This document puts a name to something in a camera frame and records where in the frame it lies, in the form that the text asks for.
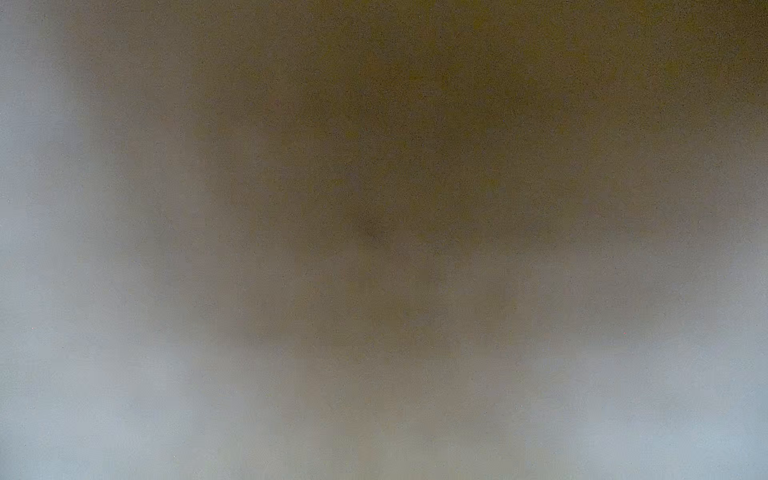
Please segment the brown cardboard paper box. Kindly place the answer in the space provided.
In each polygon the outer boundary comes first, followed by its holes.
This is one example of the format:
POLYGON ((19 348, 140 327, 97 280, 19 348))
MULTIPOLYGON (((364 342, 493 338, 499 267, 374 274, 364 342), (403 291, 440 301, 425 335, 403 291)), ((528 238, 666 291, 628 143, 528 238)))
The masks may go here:
POLYGON ((5 479, 763 479, 763 1, 5 1, 5 479))

